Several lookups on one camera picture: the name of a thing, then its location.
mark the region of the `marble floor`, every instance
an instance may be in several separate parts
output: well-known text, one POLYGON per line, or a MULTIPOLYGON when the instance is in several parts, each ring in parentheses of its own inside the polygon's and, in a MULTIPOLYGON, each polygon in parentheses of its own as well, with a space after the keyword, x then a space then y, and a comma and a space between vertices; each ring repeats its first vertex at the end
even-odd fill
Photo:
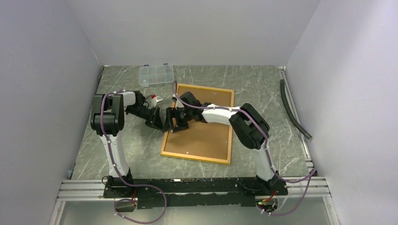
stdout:
MULTIPOLYGON (((171 84, 141 88, 139 67, 105 67, 97 93, 114 90, 140 90, 144 95, 164 97, 160 108, 171 105, 171 84)), ((271 66, 174 66, 179 83, 235 90, 235 106, 250 103, 270 125, 270 151, 282 176, 307 175, 299 133, 287 117, 282 104, 277 67, 271 66)), ((255 176, 254 160, 249 149, 232 138, 230 165, 161 157, 163 133, 151 129, 144 120, 127 115, 123 146, 133 178, 203 178, 255 176)), ((72 179, 97 180, 108 174, 108 162, 100 138, 87 124, 72 179)))

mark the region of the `white panel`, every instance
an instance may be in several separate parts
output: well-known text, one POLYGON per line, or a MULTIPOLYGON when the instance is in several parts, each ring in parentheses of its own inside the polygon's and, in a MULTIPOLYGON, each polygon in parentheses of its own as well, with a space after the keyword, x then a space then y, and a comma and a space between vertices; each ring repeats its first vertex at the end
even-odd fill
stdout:
POLYGON ((1 1, 0 59, 0 224, 49 224, 100 66, 62 0, 1 1))
POLYGON ((319 0, 68 0, 102 65, 286 65, 319 0))
POLYGON ((398 1, 322 0, 287 65, 342 224, 398 220, 397 15, 398 1))

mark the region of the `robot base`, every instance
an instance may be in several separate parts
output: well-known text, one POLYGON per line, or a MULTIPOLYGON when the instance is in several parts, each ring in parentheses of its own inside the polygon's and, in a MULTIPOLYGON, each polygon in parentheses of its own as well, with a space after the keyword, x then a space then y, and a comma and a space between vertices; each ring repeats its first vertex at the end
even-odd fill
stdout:
MULTIPOLYGON (((129 184, 134 183, 130 169, 126 176, 122 177, 129 184)), ((134 190, 135 187, 126 186, 119 177, 108 176, 105 184, 104 198, 131 198, 134 190)))
MULTIPOLYGON (((229 205, 254 206, 260 195, 287 195, 286 183, 274 176, 269 181, 258 177, 134 179, 134 184, 151 184, 166 193, 167 206, 229 205)), ((106 185, 104 198, 131 198, 133 187, 106 185)), ((163 196, 153 188, 137 188, 137 209, 163 207, 163 196)))

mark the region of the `cork board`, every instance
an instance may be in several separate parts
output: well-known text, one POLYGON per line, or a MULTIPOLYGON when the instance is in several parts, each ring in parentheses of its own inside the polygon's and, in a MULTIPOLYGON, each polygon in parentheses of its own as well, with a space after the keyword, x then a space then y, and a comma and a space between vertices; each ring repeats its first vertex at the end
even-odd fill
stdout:
MULTIPOLYGON (((201 103, 220 106, 234 105, 234 90, 178 84, 177 93, 190 91, 201 103)), ((219 123, 201 123, 191 120, 189 129, 165 133, 161 156, 188 158, 229 165, 231 163, 232 127, 219 123)))

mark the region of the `plastic storage case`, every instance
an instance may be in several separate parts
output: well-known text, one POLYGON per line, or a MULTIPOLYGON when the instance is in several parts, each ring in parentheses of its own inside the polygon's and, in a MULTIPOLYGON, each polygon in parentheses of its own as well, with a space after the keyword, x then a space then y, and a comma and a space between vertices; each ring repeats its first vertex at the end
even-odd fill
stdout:
POLYGON ((174 81, 172 65, 143 66, 139 68, 139 85, 146 87, 151 84, 171 83, 174 81))

